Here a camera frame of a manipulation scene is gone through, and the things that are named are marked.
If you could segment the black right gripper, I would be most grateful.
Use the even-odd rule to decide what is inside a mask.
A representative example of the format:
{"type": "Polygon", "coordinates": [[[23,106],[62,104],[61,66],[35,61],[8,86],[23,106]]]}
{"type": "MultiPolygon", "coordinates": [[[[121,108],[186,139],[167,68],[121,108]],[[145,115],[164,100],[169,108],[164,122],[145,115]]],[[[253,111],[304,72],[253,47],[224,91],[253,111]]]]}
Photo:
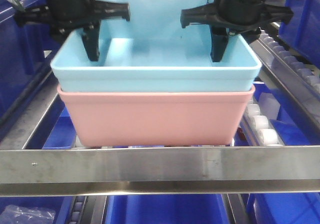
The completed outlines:
{"type": "Polygon", "coordinates": [[[181,27],[190,24],[208,25],[211,32],[213,62],[220,62],[229,42],[229,36],[257,31],[265,24],[281,21],[289,23],[294,15],[286,6],[272,4],[273,0],[213,0],[198,7],[183,9],[181,27]]]}

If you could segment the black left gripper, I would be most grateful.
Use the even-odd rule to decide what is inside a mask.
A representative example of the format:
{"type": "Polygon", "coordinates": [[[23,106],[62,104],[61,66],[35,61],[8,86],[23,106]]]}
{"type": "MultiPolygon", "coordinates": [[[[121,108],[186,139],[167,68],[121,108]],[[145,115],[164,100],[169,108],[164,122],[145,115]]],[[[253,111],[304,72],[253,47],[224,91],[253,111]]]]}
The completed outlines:
{"type": "Polygon", "coordinates": [[[44,5],[29,7],[14,15],[18,26],[47,24],[64,36],[72,30],[83,29],[82,43],[92,62],[97,62],[100,57],[101,20],[112,18],[130,21],[129,4],[99,0],[45,0],[44,5]]]}

